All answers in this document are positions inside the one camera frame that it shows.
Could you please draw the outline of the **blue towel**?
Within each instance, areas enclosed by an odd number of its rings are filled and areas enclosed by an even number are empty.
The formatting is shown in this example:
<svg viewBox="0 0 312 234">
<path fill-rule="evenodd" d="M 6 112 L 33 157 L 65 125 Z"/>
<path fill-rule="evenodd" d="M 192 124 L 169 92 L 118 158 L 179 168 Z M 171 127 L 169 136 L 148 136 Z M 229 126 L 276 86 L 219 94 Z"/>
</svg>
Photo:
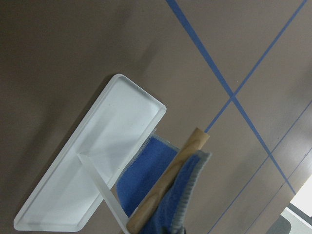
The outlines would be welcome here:
<svg viewBox="0 0 312 234">
<path fill-rule="evenodd" d="M 116 184 L 117 196 L 127 216 L 131 216 L 151 190 L 179 149 L 152 134 L 134 159 L 122 171 Z M 184 220 L 194 186 L 211 153 L 201 150 L 192 155 L 180 169 L 173 186 L 161 200 L 143 234 L 184 234 Z"/>
</svg>

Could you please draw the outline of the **wooden towel rack white base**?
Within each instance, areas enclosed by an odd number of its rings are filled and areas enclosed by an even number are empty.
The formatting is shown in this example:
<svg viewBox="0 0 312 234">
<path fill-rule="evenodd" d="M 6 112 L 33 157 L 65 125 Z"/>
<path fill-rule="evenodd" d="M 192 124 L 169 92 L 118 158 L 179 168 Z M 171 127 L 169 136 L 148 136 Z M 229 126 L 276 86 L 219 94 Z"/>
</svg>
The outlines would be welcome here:
<svg viewBox="0 0 312 234">
<path fill-rule="evenodd" d="M 78 232 L 105 202 L 125 234 L 141 230 L 208 135 L 194 130 L 131 216 L 117 180 L 143 143 L 156 134 L 166 107 L 122 74 L 114 75 L 14 219 L 18 231 Z"/>
</svg>

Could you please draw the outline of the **brown paper table cover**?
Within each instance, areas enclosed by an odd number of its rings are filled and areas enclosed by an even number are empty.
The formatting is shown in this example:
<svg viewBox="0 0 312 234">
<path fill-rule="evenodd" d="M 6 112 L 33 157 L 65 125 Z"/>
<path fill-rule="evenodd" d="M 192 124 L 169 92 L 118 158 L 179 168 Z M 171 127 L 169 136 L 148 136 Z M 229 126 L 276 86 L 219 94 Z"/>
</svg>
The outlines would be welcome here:
<svg viewBox="0 0 312 234">
<path fill-rule="evenodd" d="M 311 1 L 3 0 L 1 233 L 117 73 L 173 145 L 208 130 L 187 233 L 264 234 L 310 177 Z"/>
</svg>

